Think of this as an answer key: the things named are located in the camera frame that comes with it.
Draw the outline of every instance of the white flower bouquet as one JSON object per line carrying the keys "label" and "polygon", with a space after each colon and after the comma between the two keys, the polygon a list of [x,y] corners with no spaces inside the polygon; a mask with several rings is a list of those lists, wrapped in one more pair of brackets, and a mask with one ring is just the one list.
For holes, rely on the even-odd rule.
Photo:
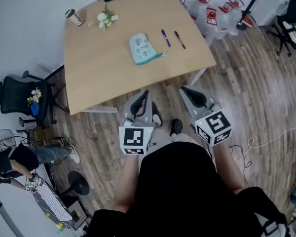
{"label": "white flower bouquet", "polygon": [[29,97],[27,99],[28,104],[31,105],[33,102],[39,103],[39,99],[41,98],[40,89],[36,88],[36,89],[32,90],[31,94],[33,95],[33,97]]}
{"label": "white flower bouquet", "polygon": [[98,15],[99,28],[105,30],[110,27],[114,21],[118,19],[118,15],[114,15],[110,10],[105,6],[105,10]]}

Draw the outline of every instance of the jeans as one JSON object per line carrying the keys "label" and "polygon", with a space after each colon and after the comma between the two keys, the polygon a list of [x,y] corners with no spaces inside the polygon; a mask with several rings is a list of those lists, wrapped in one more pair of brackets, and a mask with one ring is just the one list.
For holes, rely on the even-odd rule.
{"label": "jeans", "polygon": [[66,157],[70,154],[68,147],[61,147],[59,142],[47,144],[44,147],[28,147],[37,157],[38,164],[51,162],[56,158]]}

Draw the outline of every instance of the office chair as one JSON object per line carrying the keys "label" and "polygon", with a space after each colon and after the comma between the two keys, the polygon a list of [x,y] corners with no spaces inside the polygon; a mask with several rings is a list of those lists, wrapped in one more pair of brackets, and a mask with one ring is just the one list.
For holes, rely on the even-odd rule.
{"label": "office chair", "polygon": [[[286,14],[282,16],[277,16],[277,23],[282,28],[282,33],[278,30],[278,28],[273,24],[272,27],[276,30],[277,33],[274,33],[272,31],[268,31],[268,34],[272,34],[273,36],[280,39],[280,50],[277,52],[277,55],[280,55],[283,49],[283,45],[285,45],[288,56],[291,56],[292,53],[287,45],[287,43],[290,43],[293,49],[296,50],[296,41],[292,40],[292,37],[290,36],[291,32],[296,32],[295,26],[296,25],[296,0],[290,0],[287,12]],[[285,25],[292,24],[293,27],[290,29],[287,29]]]}
{"label": "office chair", "polygon": [[[32,78],[38,81],[21,82],[13,79],[12,77],[5,77],[3,83],[0,82],[0,111],[2,114],[6,113],[23,113],[32,116],[35,119],[23,120],[19,117],[20,126],[25,123],[36,122],[37,126],[43,126],[43,121],[47,114],[49,107],[51,123],[56,124],[54,119],[53,107],[58,107],[62,111],[69,113],[67,107],[63,107],[55,102],[59,93],[66,86],[65,84],[59,88],[55,94],[52,94],[52,87],[54,83],[48,83],[46,80],[35,77],[29,74],[28,71],[23,73],[22,78]],[[42,97],[39,99],[39,112],[38,115],[33,116],[31,106],[28,105],[27,98],[32,96],[31,92],[34,89],[40,89]]]}

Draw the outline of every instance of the white box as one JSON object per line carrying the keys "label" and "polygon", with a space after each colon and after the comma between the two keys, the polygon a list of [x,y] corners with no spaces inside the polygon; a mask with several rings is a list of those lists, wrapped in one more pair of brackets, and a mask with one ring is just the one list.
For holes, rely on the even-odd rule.
{"label": "white box", "polygon": [[125,155],[145,155],[153,136],[153,127],[120,126],[119,145]]}
{"label": "white box", "polygon": [[258,0],[251,10],[251,16],[258,26],[267,26],[287,4],[286,0]]}
{"label": "white box", "polygon": [[229,123],[228,112],[220,109],[208,116],[195,121],[196,133],[211,147],[229,138],[232,126]]}

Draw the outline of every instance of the black pen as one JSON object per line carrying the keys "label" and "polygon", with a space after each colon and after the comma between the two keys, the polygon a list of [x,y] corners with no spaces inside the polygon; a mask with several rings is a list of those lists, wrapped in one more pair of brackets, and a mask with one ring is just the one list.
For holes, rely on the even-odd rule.
{"label": "black pen", "polygon": [[185,45],[183,44],[182,40],[180,39],[180,36],[179,36],[178,32],[174,31],[174,34],[177,36],[177,38],[178,38],[179,42],[181,43],[182,47],[185,49]]}

